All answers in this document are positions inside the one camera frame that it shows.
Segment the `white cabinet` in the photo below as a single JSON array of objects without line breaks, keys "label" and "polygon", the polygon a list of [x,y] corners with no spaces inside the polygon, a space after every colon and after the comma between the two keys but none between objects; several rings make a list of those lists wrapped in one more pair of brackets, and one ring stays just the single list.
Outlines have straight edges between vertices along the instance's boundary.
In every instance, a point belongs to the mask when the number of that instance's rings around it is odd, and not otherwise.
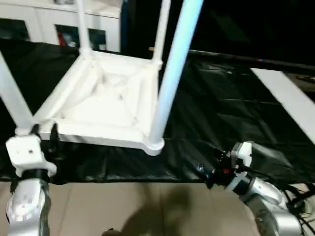
[{"label": "white cabinet", "polygon": [[[91,46],[120,52],[123,0],[85,0],[84,3]],[[78,26],[75,5],[58,5],[53,0],[0,0],[0,27],[1,18],[25,21],[33,42],[63,44],[73,40],[71,46],[79,46],[75,38]],[[68,39],[70,33],[75,39]]]},{"label": "white cabinet", "polygon": [[23,21],[27,29],[28,37],[32,42],[43,42],[41,28],[36,16],[36,9],[28,6],[0,4],[0,27],[1,23],[6,24],[6,20]]}]

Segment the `black cable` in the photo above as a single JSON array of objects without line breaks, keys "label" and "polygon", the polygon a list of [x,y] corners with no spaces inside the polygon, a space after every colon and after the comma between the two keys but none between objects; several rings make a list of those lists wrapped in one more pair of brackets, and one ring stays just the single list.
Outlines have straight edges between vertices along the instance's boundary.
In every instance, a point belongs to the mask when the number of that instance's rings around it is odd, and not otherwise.
[{"label": "black cable", "polygon": [[292,204],[298,204],[300,203],[301,201],[304,201],[306,200],[307,198],[310,198],[311,196],[315,195],[315,191],[312,189],[312,190],[309,190],[308,192],[306,193],[303,193],[301,194],[299,197],[295,198],[292,200]]},{"label": "black cable", "polygon": [[313,233],[313,235],[315,235],[315,230],[313,229],[313,227],[301,216],[297,216],[300,220],[303,221],[303,224],[305,224]]}]

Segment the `wire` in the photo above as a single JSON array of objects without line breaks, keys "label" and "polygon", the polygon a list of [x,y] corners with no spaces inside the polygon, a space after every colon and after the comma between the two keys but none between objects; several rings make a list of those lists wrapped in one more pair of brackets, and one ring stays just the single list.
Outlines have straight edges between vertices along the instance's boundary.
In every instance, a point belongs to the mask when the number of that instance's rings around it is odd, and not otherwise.
[{"label": "wire", "polygon": [[310,231],[312,231],[313,235],[315,235],[315,230],[313,229],[313,227],[302,217],[300,216],[297,216],[300,220],[303,221],[303,224],[305,224],[309,229]]}]

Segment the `black plastic sheet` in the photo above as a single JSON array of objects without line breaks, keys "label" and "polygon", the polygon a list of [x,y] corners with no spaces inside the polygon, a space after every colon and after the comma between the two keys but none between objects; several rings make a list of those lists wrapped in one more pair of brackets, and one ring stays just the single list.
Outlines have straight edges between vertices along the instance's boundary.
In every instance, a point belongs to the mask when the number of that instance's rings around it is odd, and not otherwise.
[{"label": "black plastic sheet", "polygon": [[[5,40],[0,50],[33,113],[78,55],[70,48]],[[2,114],[7,119],[3,126],[12,126],[4,107]],[[15,178],[3,141],[12,133],[1,131],[1,181]],[[315,181],[314,145],[246,65],[189,56],[164,139],[158,156],[131,148],[61,143],[60,155],[51,160],[58,167],[51,182],[200,181],[191,166],[210,168],[214,148],[231,150],[245,141],[252,142],[253,169],[282,183]]]}]

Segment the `dark background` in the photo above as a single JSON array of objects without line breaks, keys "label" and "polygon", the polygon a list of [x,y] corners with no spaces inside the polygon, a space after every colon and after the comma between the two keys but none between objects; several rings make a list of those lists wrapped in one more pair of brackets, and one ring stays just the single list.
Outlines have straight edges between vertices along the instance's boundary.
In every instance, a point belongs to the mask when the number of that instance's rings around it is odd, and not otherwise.
[{"label": "dark background", "polygon": [[[171,3],[164,61],[182,3]],[[152,57],[160,6],[161,0],[129,0],[125,54]],[[311,0],[205,0],[190,49],[314,65],[314,7]]]}]

